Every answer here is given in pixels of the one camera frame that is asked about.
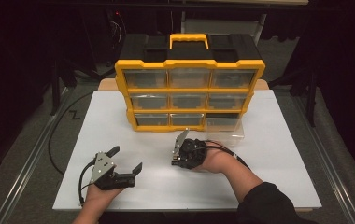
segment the human hand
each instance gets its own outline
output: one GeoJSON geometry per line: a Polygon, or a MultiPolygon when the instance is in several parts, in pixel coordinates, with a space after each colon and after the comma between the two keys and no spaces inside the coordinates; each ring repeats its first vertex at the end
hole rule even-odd
{"type": "Polygon", "coordinates": [[[88,186],[87,197],[85,203],[94,203],[99,209],[104,211],[108,208],[111,201],[119,195],[124,189],[111,189],[111,190],[101,190],[96,185],[91,184],[88,186]]]}
{"type": "MultiPolygon", "coordinates": [[[[206,145],[209,147],[220,147],[220,145],[213,142],[206,142],[206,145]]],[[[215,174],[223,173],[229,162],[236,162],[236,159],[220,149],[209,148],[204,162],[194,170],[207,170],[215,174]]]]}
{"type": "Polygon", "coordinates": [[[101,190],[94,184],[88,186],[85,203],[73,223],[97,223],[114,198],[124,189],[101,190]]]}

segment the clear plastic drawer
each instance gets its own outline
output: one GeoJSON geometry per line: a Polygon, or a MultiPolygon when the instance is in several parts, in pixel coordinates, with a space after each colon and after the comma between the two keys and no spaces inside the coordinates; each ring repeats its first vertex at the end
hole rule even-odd
{"type": "Polygon", "coordinates": [[[245,137],[239,118],[206,118],[205,131],[207,139],[221,142],[226,147],[236,146],[245,137]]]}
{"type": "Polygon", "coordinates": [[[204,114],[171,114],[171,124],[176,126],[199,126],[203,120],[204,114]]]}
{"type": "Polygon", "coordinates": [[[124,69],[128,88],[165,88],[166,70],[164,69],[124,69]]]}
{"type": "Polygon", "coordinates": [[[210,93],[208,100],[209,109],[241,109],[246,99],[245,93],[210,93]]]}
{"type": "Polygon", "coordinates": [[[206,93],[171,93],[171,107],[174,109],[203,109],[206,93]]]}
{"type": "Polygon", "coordinates": [[[248,88],[256,70],[252,69],[215,69],[212,88],[248,88]]]}
{"type": "Polygon", "coordinates": [[[137,126],[167,126],[168,114],[135,114],[137,126]]]}
{"type": "Polygon", "coordinates": [[[168,70],[171,88],[206,88],[210,70],[207,68],[174,68],[168,70]]]}
{"type": "Polygon", "coordinates": [[[135,93],[130,94],[133,109],[166,109],[167,94],[135,93]]]}

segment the sleeve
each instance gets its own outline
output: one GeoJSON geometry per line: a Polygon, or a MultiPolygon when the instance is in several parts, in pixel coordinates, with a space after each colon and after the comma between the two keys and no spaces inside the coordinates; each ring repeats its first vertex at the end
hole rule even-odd
{"type": "Polygon", "coordinates": [[[300,218],[291,200],[267,182],[252,189],[238,205],[237,219],[242,224],[316,224],[300,218]]]}

